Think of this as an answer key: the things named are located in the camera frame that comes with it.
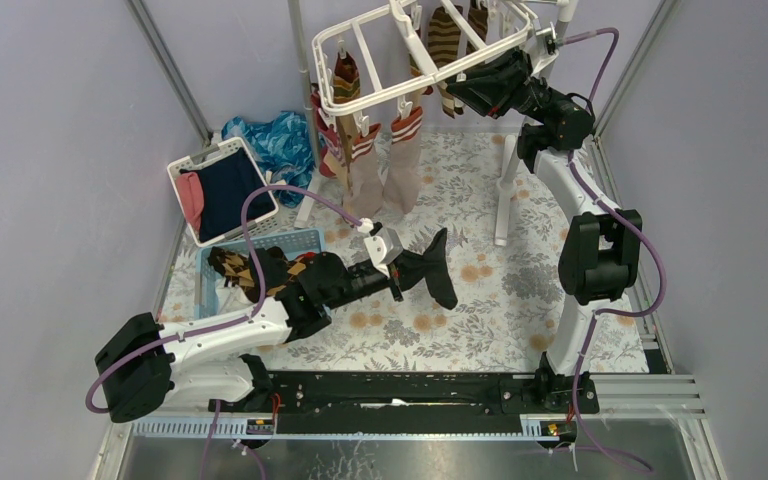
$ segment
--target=plastic basket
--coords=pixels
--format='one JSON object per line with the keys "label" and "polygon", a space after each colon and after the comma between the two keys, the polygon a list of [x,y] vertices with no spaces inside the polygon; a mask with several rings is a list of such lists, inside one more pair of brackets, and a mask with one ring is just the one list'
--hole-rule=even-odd
{"label": "plastic basket", "polygon": [[[280,247],[284,255],[292,260],[303,253],[325,251],[325,234],[321,228],[308,228],[252,238],[252,243],[256,248]],[[249,253],[245,240],[222,243],[213,247],[221,247],[244,255]],[[196,256],[196,320],[219,313],[216,281],[222,276],[207,263],[211,248],[202,248]]]}
{"label": "plastic basket", "polygon": [[[199,153],[176,160],[166,167],[166,172],[169,174],[169,181],[172,182],[172,189],[175,190],[175,197],[178,199],[178,206],[181,206],[181,195],[178,193],[175,179],[181,176],[181,170],[200,170],[237,153],[241,148],[245,150],[249,160],[254,164],[257,174],[260,175],[260,181],[266,185],[266,180],[263,178],[263,172],[261,172],[260,168],[257,166],[257,153],[251,145],[241,137],[229,138],[216,145],[211,145]],[[278,221],[274,218],[275,214],[278,213],[278,202],[275,201],[275,196],[272,192],[268,192],[268,194],[270,200],[272,200],[274,208],[264,215],[249,221],[249,232],[251,232],[252,235],[263,235],[278,227]],[[209,240],[200,240],[198,232],[195,231],[189,223],[187,224],[187,231],[190,232],[196,245],[199,247],[207,247],[239,237],[243,234],[243,227],[237,227],[224,235],[219,235],[218,237],[213,237]]]}

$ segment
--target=wall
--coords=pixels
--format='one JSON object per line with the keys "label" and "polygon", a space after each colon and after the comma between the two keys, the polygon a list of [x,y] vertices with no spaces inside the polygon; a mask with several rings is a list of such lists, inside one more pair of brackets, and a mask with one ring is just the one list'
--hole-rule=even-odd
{"label": "wall", "polygon": [[[440,2],[421,0],[420,3],[425,6],[423,14],[427,24]],[[313,37],[325,28],[386,4],[386,0],[302,0],[306,44],[310,45]],[[456,0],[455,4],[466,7],[469,2]],[[600,0],[579,4],[569,34],[605,26],[616,26],[622,32],[614,60],[602,81],[597,109],[616,84],[657,4],[658,0]],[[301,111],[298,63],[286,0],[146,0],[146,5],[211,128],[222,128],[236,115],[268,121],[281,110]],[[557,18],[553,9],[538,9],[538,13],[546,14],[545,25]],[[408,79],[407,48],[392,19],[384,17],[367,25],[364,36],[382,83],[394,85]],[[491,25],[489,30],[489,39],[497,39],[498,25]],[[345,35],[345,40],[350,52],[359,52],[352,33]],[[605,37],[565,49],[552,74],[552,84],[563,91],[589,93],[609,42]],[[461,52],[465,45],[463,36]],[[336,45],[330,48],[326,54],[333,59]],[[308,58],[313,61],[310,51]],[[362,63],[359,53],[355,58]],[[373,91],[364,73],[361,88],[364,92]],[[437,93],[425,97],[423,106],[426,128],[518,131],[522,122],[522,117],[515,112],[498,121],[472,112],[452,120],[441,111]],[[394,100],[365,113],[370,115],[371,122],[387,124],[395,112]]]}
{"label": "wall", "polygon": [[729,478],[768,478],[768,2],[685,0],[605,145]]}
{"label": "wall", "polygon": [[89,471],[93,357],[152,308],[197,148],[124,2],[0,2],[0,479]]}

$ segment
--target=drying rack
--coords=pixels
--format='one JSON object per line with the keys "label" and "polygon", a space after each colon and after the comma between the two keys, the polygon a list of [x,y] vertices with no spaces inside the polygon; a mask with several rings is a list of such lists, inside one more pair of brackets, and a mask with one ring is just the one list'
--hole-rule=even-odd
{"label": "drying rack", "polygon": [[[459,58],[445,66],[437,67],[431,59],[431,55],[425,48],[422,39],[416,34],[422,21],[422,6],[418,0],[388,0],[388,5],[384,5],[375,10],[369,11],[345,22],[326,28],[319,32],[312,43],[313,57],[317,81],[319,84],[319,94],[321,98],[322,111],[316,112],[316,109],[310,102],[311,85],[310,71],[307,63],[307,55],[304,45],[304,31],[302,28],[302,17],[298,0],[289,0],[290,16],[293,21],[294,33],[296,36],[296,49],[299,56],[299,73],[301,75],[302,88],[304,91],[305,113],[308,125],[315,125],[314,115],[322,115],[326,124],[333,124],[335,117],[352,115],[359,132],[366,135],[369,131],[369,117],[363,114],[364,109],[378,105],[387,101],[398,99],[397,108],[399,115],[404,118],[413,104],[407,100],[408,94],[423,89],[427,86],[440,83],[455,77],[455,81],[465,78],[465,70],[498,57],[512,48],[526,48],[526,43],[530,38],[539,35],[557,35],[566,31],[566,26],[572,20],[578,0],[479,0],[488,8],[488,22],[499,19],[500,39],[492,44],[487,44],[485,40],[469,25],[464,16],[457,10],[452,0],[438,0],[446,9],[446,12],[452,18],[454,23],[460,28],[466,36],[467,41],[472,44],[474,51],[462,58]],[[557,26],[550,24],[548,28],[540,29],[539,17],[531,10],[527,4],[551,4],[559,9]],[[396,24],[399,34],[419,68],[421,75],[410,80],[385,87],[378,76],[378,70],[375,62],[369,52],[369,46],[363,34],[363,25],[382,17],[390,16]],[[331,84],[332,72],[328,67],[328,55],[325,53],[324,45],[332,39],[339,48],[342,48],[342,35],[351,31],[356,37],[360,49],[366,72],[370,77],[373,92],[367,95],[361,95],[358,98],[345,103],[336,103],[334,101],[334,88]],[[542,42],[532,42],[529,47],[530,53],[533,53],[534,75],[547,77],[551,71],[554,60],[558,53],[549,53],[545,50]],[[317,133],[314,128],[309,128],[311,145],[313,146],[316,165],[319,166],[321,158],[319,157],[319,144]],[[497,245],[507,243],[507,230],[510,217],[510,195],[513,192],[513,183],[516,178],[516,169],[519,164],[513,145],[516,142],[516,136],[509,136],[505,141],[505,150],[502,158],[502,177],[497,183],[499,190],[499,208],[497,212],[495,241]],[[322,185],[324,177],[319,174],[318,168],[315,169],[308,190],[316,192]],[[305,197],[299,208],[294,226],[296,228],[306,228],[310,219],[310,212],[313,207],[313,200]]]}

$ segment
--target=patterned sock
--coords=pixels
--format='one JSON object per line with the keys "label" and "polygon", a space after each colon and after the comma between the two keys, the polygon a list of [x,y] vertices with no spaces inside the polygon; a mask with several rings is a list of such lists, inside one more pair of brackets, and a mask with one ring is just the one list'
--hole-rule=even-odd
{"label": "patterned sock", "polygon": [[319,115],[319,110],[322,108],[322,103],[319,98],[319,93],[314,93],[310,96],[310,101],[314,106],[316,112],[316,129],[325,136],[325,148],[327,153],[322,155],[322,163],[319,165],[319,171],[326,177],[337,177],[343,188],[348,191],[348,165],[345,161],[346,155],[343,153],[343,146],[340,143],[340,135],[333,127],[329,127],[322,120]]}
{"label": "patterned sock", "polygon": [[[476,0],[470,0],[469,2],[469,15],[466,20],[469,26],[475,30],[475,33],[481,37],[482,40],[487,40],[487,8],[483,5],[479,6]],[[466,54],[475,51],[475,47],[471,43],[466,42]]]}
{"label": "patterned sock", "polygon": [[402,120],[391,124],[393,143],[390,145],[390,169],[384,182],[384,199],[402,213],[410,213],[419,198],[419,155],[421,153],[422,107],[415,107]]}
{"label": "patterned sock", "polygon": [[358,136],[352,145],[351,189],[343,195],[343,208],[360,218],[372,218],[384,202],[384,185],[378,176],[378,152],[375,151],[375,137],[380,130],[380,123],[370,125],[369,134]]}
{"label": "patterned sock", "polygon": [[[347,52],[346,58],[337,55],[337,64],[334,66],[334,103],[350,102],[360,96],[360,74],[358,73],[355,59]],[[345,158],[349,158],[352,151],[352,143],[358,136],[355,119],[351,115],[337,117],[337,133],[340,134],[340,143],[343,146]]]}
{"label": "patterned sock", "polygon": [[[422,28],[417,28],[416,29],[416,36],[419,37],[419,38],[422,38]],[[416,60],[414,60],[413,55],[408,54],[408,58],[410,59],[411,76],[413,76],[413,77],[421,77],[422,76],[422,70],[419,69],[419,65],[416,64]],[[429,85],[429,86],[425,87],[425,90],[422,92],[422,95],[431,95],[431,93],[433,91],[434,91],[434,89],[431,88],[431,85]]]}
{"label": "patterned sock", "polygon": [[[463,13],[463,7],[456,7]],[[437,68],[446,66],[458,58],[458,45],[461,43],[461,29],[452,20],[445,8],[439,7],[431,14],[428,23],[428,53]],[[446,82],[438,85],[443,96],[443,112],[455,118],[455,99],[446,91]]]}

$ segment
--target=floral tablecloth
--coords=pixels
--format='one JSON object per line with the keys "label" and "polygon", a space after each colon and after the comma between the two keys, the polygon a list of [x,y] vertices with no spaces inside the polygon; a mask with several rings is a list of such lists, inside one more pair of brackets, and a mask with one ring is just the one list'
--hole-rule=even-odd
{"label": "floral tablecloth", "polygon": [[[434,233],[449,230],[448,262],[459,304],[437,305],[424,282],[395,302],[387,292],[333,312],[333,324],[311,338],[260,347],[270,369],[533,371],[554,341],[564,293],[557,262],[567,223],[549,190],[520,167],[508,245],[493,244],[502,138],[490,134],[425,133],[419,202],[402,216],[385,207],[376,220],[394,228],[411,251],[422,252]],[[376,149],[385,166],[388,141]],[[337,182],[322,192],[337,201]],[[312,225],[325,231],[329,251],[347,263],[365,258],[362,236],[337,214],[316,205]],[[282,209],[281,230],[295,212]],[[193,317],[195,254],[185,234],[160,321]],[[621,307],[629,308],[627,298]],[[592,370],[648,371],[633,319],[610,317],[591,347]]]}

